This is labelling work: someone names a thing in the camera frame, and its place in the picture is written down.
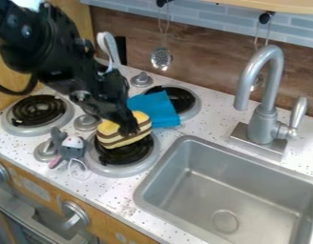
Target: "speckled white countertop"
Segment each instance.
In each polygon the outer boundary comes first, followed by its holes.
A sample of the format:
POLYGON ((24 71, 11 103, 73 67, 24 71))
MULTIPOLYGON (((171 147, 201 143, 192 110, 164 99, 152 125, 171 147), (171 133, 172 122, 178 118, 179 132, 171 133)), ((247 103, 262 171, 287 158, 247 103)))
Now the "speckled white countertop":
MULTIPOLYGON (((122 67, 121 72, 128 79, 140 73, 139 70, 122 67)), ((233 108, 234 96, 226 93, 208 90, 199 86, 183 83, 163 76, 150 74, 154 85, 180 85, 195 92, 201 98, 202 109, 200 113, 179 127, 167 130, 154 130, 160 142, 162 156, 172 143, 184 134, 191 134, 209 140, 222 146, 235 149, 228 143, 229 134, 238 122, 247 123, 257 102, 250 101, 247 112, 238 112, 233 108)), ((145 91, 131 87, 130 95, 145 91)), ((54 93, 50 89, 43 89, 38 93, 54 93)), ((82 114, 82 110, 75 107, 75 117, 82 114)), ((279 119, 287 123, 290 112, 278 109, 279 119)), ((69 134, 81 135, 87 138, 90 132, 77 132, 71 123, 62 128, 69 134)), ((305 117, 300 135, 288 142, 287 153, 280 163, 281 166, 313 176, 313 118, 305 117)), ((149 235, 161 243, 206 243, 159 218, 140 210, 133 201, 133 192, 149 171, 128 178, 108 178, 93 174, 88 180, 78 182, 68 175, 65 165, 55 170, 48 169, 45 163, 37 162, 32 152, 41 142, 46 141, 48 135, 36 137, 16 137, 3 131, 0 121, 0 155, 18 167, 33 173, 39 178, 50 182, 54 186, 70 193, 79 199, 128 224, 129 226, 149 235)), ((250 152, 238 149, 247 154, 250 152)))

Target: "sink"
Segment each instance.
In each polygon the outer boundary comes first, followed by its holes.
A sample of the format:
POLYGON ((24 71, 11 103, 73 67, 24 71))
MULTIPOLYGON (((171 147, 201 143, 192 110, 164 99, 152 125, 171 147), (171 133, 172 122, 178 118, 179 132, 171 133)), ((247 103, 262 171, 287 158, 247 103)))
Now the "sink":
POLYGON ((215 244, 313 244, 313 178, 182 136, 138 186, 139 208, 215 244))

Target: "stovetop burner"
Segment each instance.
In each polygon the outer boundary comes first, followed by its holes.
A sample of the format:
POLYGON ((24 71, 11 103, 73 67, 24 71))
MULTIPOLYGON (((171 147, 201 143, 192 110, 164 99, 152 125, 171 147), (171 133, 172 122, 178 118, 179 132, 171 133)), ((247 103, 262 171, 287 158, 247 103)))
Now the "stovetop burner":
POLYGON ((95 138, 94 146, 100 154, 99 160, 102 165, 127 165, 137 162, 149 154, 154 146, 154 141, 152 136, 148 135, 133 144, 108 150, 95 138))
POLYGON ((193 118, 201 109, 199 97, 187 88, 180 86, 155 86, 144 94, 166 91, 181 121, 193 118))
POLYGON ((61 128, 71 121, 73 105, 54 95, 40 94, 24 98, 3 112, 3 129, 16 136, 37 136, 50 133, 52 127, 61 128))
POLYGON ((167 92, 169 100, 174 105, 177 114, 187 112, 194 107, 196 98, 191 92, 182 88, 155 86, 147 90, 145 94, 163 91, 167 92))
POLYGON ((122 148, 106 150, 96 141, 95 132, 89 138, 84 160, 89 169, 112 178, 130 177, 147 171, 158 158, 157 137, 151 133, 145 138, 122 148))
POLYGON ((29 96, 12 107, 14 126, 38 126, 52 122, 66 111, 66 104, 52 95, 29 96))

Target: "wooden wall panel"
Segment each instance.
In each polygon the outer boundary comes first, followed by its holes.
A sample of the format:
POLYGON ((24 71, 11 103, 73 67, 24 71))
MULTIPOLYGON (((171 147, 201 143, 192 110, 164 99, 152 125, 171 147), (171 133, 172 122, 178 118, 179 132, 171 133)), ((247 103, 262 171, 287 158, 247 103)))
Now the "wooden wall panel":
MULTIPOLYGON (((75 22, 81 36, 93 40, 93 29, 89 7, 79 3, 79 0, 52 0, 53 4, 65 11, 75 22)), ((0 84, 14 91, 22 91, 28 83, 28 74, 10 70, 0 56, 0 84)), ((0 92, 0 111, 22 96, 11 96, 0 92)))
MULTIPOLYGON (((91 15, 95 33, 127 37, 129 66, 221 92, 235 94, 240 73, 254 52, 251 36, 172 23, 169 46, 174 62, 167 72, 157 71, 150 63, 151 51, 160 44, 156 19, 96 7, 91 7, 91 15)), ((295 98, 304 95, 313 116, 313 49, 270 43, 281 47, 285 56, 277 106, 290 109, 295 98)), ((260 101, 261 91, 253 92, 252 99, 260 101)))

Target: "faucet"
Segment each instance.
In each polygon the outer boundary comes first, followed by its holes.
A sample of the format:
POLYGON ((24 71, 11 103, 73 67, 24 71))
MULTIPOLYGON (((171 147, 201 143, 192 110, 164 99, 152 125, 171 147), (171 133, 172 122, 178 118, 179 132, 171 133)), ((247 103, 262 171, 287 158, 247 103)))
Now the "faucet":
POLYGON ((274 139, 289 139, 297 136, 297 129, 307 109, 307 99, 299 97, 290 116, 289 126, 278 121, 275 101, 283 71, 282 50, 274 45, 258 50, 249 60, 240 75, 234 107, 236 110, 247 110, 251 88, 261 68, 267 63, 270 67, 267 74, 265 91, 261 103, 255 108, 247 127, 247 137, 256 144, 268 144, 274 139))

